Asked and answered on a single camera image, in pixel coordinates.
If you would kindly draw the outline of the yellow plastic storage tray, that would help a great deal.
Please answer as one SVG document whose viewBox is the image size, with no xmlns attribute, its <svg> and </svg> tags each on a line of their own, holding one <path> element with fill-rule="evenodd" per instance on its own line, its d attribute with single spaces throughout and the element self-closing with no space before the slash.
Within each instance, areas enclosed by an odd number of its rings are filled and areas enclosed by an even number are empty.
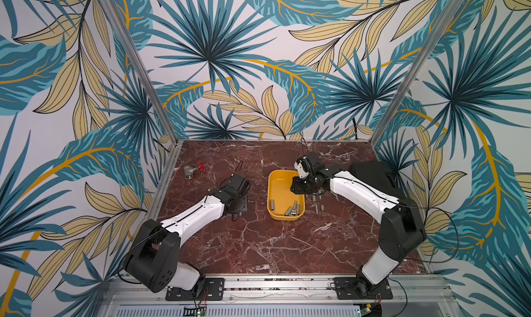
<svg viewBox="0 0 531 317">
<path fill-rule="evenodd" d="M 271 218 L 278 221 L 296 221 L 305 212 L 305 196 L 296 195 L 290 191 L 293 178 L 297 171 L 275 170 L 268 177 L 268 213 Z M 269 203 L 275 201 L 275 210 L 271 211 Z M 297 217 L 285 216 L 286 211 L 297 201 L 300 206 L 300 214 Z"/>
</svg>

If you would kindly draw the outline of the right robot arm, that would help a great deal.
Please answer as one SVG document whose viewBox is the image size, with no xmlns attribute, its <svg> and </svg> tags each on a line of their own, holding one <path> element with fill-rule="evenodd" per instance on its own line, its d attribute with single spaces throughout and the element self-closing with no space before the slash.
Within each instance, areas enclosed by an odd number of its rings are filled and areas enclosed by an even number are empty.
<svg viewBox="0 0 531 317">
<path fill-rule="evenodd" d="M 384 162 L 356 162 L 347 170 L 326 165 L 312 152 L 294 164 L 298 175 L 290 190 L 297 195 L 332 192 L 363 209 L 380 225 L 378 248 L 358 270 L 354 291 L 370 298 L 383 295 L 389 274 L 427 239 L 418 205 L 391 181 Z"/>
</svg>

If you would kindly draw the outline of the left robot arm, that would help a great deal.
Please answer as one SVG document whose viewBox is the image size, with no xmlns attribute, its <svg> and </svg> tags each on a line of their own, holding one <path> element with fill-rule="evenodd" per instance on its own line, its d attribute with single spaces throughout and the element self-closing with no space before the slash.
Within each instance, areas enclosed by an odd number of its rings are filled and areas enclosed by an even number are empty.
<svg viewBox="0 0 531 317">
<path fill-rule="evenodd" d="M 153 293 L 175 289 L 198 298 L 205 291 L 205 276 L 178 261 L 181 247 L 211 222 L 239 214 L 249 189 L 249 180 L 232 174 L 222 186 L 177 216 L 161 222 L 146 221 L 124 256 L 122 269 Z"/>
</svg>

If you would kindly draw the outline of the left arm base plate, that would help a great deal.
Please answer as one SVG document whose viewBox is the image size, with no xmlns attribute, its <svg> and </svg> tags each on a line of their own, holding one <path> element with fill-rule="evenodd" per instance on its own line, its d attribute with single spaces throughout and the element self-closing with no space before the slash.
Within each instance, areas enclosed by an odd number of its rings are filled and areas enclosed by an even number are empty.
<svg viewBox="0 0 531 317">
<path fill-rule="evenodd" d="M 195 301 L 199 300 L 222 301 L 225 290 L 224 278 L 200 278 L 197 285 L 191 290 L 184 290 L 177 287 L 169 287 L 165 300 L 169 302 Z"/>
</svg>

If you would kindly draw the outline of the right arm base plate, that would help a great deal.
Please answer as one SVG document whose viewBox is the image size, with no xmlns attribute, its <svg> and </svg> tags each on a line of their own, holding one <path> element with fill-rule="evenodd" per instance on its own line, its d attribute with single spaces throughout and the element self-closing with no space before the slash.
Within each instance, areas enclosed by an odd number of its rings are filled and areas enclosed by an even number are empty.
<svg viewBox="0 0 531 317">
<path fill-rule="evenodd" d="M 331 289 L 336 292 L 338 300 L 390 300 L 393 298 L 389 281 L 385 278 L 374 285 L 364 278 L 333 278 Z"/>
</svg>

